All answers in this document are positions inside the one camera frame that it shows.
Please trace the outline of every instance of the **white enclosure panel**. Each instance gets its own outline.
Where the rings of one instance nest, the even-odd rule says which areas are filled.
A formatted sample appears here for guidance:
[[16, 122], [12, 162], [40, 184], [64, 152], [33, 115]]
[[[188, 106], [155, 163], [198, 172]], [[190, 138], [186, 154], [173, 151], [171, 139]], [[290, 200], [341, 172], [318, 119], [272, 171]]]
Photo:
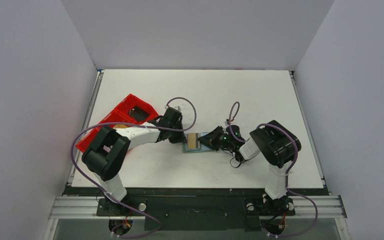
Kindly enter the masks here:
[[[242, 136], [260, 123], [277, 120], [301, 141], [302, 150], [290, 176], [292, 188], [322, 188], [309, 136], [288, 71], [262, 70], [105, 70], [90, 125], [97, 124], [124, 97], [134, 94], [163, 114], [173, 97], [185, 97], [197, 110], [195, 126], [188, 132], [210, 132], [229, 117], [234, 101], [241, 106], [234, 123]], [[193, 111], [183, 100], [183, 126], [193, 121]], [[132, 149], [120, 171], [125, 187], [137, 188], [264, 188], [269, 163], [260, 154], [239, 168], [229, 165], [226, 153], [183, 153], [181, 144], [149, 143]], [[80, 167], [93, 177], [79, 160]], [[78, 172], [74, 187], [93, 184]]]
[[336, 0], [295, 79], [352, 239], [384, 239], [384, 1]]
[[0, 240], [42, 238], [95, 78], [59, 0], [0, 0]]
[[294, 70], [334, 0], [61, 0], [98, 68]]

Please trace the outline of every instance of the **screw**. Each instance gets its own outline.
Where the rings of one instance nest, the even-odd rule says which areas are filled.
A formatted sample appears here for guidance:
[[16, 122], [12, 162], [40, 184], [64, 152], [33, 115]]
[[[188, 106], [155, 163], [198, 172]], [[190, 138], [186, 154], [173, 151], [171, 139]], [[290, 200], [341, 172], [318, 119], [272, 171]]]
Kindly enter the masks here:
[[253, 210], [254, 210], [254, 204], [252, 204], [251, 202], [248, 203], [248, 204], [246, 205], [246, 209], [247, 209], [248, 211], [253, 211]]
[[147, 205], [145, 203], [141, 203], [141, 204], [139, 204], [138, 209], [139, 209], [139, 211], [143, 212], [143, 211], [145, 211], [145, 209], [147, 209]]

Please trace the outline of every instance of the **white wall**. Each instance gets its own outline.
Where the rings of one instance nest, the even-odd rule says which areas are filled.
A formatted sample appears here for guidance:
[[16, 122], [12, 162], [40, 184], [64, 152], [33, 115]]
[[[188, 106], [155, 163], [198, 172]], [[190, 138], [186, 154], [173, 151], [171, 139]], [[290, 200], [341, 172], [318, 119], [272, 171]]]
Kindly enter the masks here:
[[295, 70], [334, 0], [61, 0], [98, 68]]
[[384, 1], [336, 0], [295, 79], [352, 239], [384, 239]]
[[42, 238], [95, 77], [59, 0], [0, 0], [0, 240]]

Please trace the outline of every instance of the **white table surface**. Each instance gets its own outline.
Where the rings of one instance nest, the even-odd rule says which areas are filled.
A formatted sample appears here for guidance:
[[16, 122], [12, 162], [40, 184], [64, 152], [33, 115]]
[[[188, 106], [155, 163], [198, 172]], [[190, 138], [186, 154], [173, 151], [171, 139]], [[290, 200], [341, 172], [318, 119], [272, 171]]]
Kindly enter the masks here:
[[[196, 108], [195, 126], [187, 133], [210, 132], [224, 126], [235, 101], [240, 110], [234, 124], [242, 137], [260, 123], [277, 120], [301, 142], [302, 150], [289, 177], [291, 188], [322, 188], [315, 156], [288, 71], [274, 70], [134, 70], [106, 69], [89, 125], [97, 124], [128, 94], [151, 104], [159, 114], [173, 97], [185, 97]], [[193, 121], [193, 111], [183, 100], [183, 127]], [[262, 154], [239, 168], [222, 151], [183, 153], [182, 144], [169, 141], [138, 146], [127, 154], [119, 172], [131, 188], [264, 188], [269, 163]], [[79, 166], [95, 176], [81, 160]], [[75, 172], [73, 187], [94, 187]]]

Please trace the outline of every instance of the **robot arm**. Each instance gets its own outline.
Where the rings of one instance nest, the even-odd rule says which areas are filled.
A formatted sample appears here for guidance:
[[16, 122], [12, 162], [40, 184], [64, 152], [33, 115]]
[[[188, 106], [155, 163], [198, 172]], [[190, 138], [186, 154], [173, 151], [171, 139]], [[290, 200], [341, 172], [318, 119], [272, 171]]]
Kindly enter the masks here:
[[[287, 132], [296, 142], [298, 151], [301, 150], [301, 143], [298, 138], [280, 123], [272, 120], [268, 124], [279, 127]], [[272, 127], [257, 128], [249, 134], [251, 137], [239, 148], [240, 154], [246, 161], [254, 158], [261, 152], [270, 163], [268, 183], [265, 187], [266, 194], [272, 200], [286, 196], [286, 171], [294, 158], [295, 150], [293, 144], [285, 135]]]
[[169, 107], [164, 116], [142, 124], [143, 127], [126, 127], [113, 129], [102, 127], [81, 160], [99, 180], [101, 186], [108, 194], [121, 201], [126, 195], [119, 171], [126, 157], [127, 151], [148, 143], [157, 143], [169, 139], [170, 143], [181, 143], [185, 140], [183, 132], [174, 132], [165, 129], [147, 128], [162, 127], [170, 129], [183, 129], [182, 113]]

